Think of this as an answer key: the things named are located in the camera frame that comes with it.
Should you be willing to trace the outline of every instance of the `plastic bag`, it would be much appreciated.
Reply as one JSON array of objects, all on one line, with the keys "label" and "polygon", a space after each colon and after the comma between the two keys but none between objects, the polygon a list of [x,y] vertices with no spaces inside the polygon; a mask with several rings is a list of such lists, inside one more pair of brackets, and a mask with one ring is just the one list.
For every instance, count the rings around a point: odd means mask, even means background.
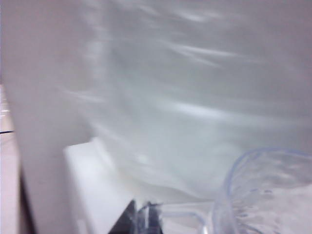
[{"label": "plastic bag", "polygon": [[86,4],[79,97],[120,171],[212,197],[247,150],[312,153],[312,2]]}]

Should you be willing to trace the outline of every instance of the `white surface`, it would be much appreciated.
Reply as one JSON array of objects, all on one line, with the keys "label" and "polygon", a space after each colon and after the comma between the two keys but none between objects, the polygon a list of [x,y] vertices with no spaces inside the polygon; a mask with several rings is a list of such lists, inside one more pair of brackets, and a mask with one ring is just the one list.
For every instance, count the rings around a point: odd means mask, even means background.
[{"label": "white surface", "polygon": [[117,170],[101,142],[92,141],[65,149],[69,171],[72,216],[78,234],[107,233],[132,199],[137,208],[146,201],[189,202],[194,198],[177,190],[131,179]]},{"label": "white surface", "polygon": [[99,155],[94,141],[65,150],[74,223],[78,234],[88,227],[94,234],[106,234],[122,215],[134,195],[124,186],[111,163]]}]

